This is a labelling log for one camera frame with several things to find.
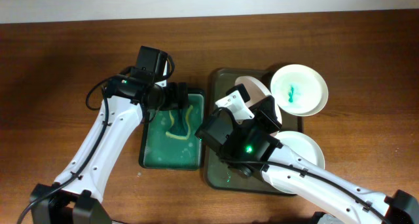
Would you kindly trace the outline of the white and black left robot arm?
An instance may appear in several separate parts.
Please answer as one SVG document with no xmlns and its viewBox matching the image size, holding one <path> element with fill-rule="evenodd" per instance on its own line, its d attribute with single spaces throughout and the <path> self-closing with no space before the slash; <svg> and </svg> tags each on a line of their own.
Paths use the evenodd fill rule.
<svg viewBox="0 0 419 224">
<path fill-rule="evenodd" d="M 98 116 L 70 163 L 52 185 L 37 184 L 18 222 L 31 214 L 34 223 L 112 223 L 102 206 L 113 167 L 132 132 L 153 118 L 149 112 L 187 106 L 187 85 L 169 83 L 172 57 L 142 46 L 134 65 L 95 86 L 101 105 L 88 106 Z"/>
</svg>

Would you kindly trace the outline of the white bowl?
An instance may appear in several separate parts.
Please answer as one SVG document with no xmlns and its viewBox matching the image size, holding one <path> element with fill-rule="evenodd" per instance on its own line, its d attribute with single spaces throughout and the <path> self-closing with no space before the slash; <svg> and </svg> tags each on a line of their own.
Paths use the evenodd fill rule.
<svg viewBox="0 0 419 224">
<path fill-rule="evenodd" d="M 324 78 L 311 67 L 301 64 L 279 68 L 270 80 L 270 91 L 281 109 L 299 117 L 319 113 L 329 98 Z"/>
<path fill-rule="evenodd" d="M 250 100 L 245 105 L 251 110 L 255 110 L 255 105 L 261 100 L 272 96 L 271 91 L 258 79 L 251 76 L 241 76 L 235 80 L 235 85 L 243 84 Z"/>
</svg>

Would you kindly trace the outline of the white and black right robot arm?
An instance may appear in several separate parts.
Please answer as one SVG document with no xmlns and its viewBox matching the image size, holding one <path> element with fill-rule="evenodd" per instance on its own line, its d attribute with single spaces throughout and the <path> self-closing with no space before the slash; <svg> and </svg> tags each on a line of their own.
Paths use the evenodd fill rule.
<svg viewBox="0 0 419 224">
<path fill-rule="evenodd" d="M 276 189 L 287 189 L 343 223 L 418 222 L 418 201 L 412 195 L 398 190 L 388 197 L 350 183 L 272 137 L 279 128 L 272 96 L 252 109 L 252 119 L 237 123 L 231 110 L 218 107 L 195 135 L 242 176 L 255 176 Z"/>
</svg>

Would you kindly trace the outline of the green and yellow sponge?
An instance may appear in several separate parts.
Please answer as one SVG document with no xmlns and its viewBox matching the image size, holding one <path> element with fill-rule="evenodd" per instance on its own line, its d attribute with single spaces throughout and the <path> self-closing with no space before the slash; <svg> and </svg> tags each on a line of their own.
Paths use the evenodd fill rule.
<svg viewBox="0 0 419 224">
<path fill-rule="evenodd" d="M 165 135 L 176 140 L 188 140 L 191 135 L 189 115 L 192 110 L 193 106 L 189 105 L 188 108 L 169 111 L 171 125 Z"/>
</svg>

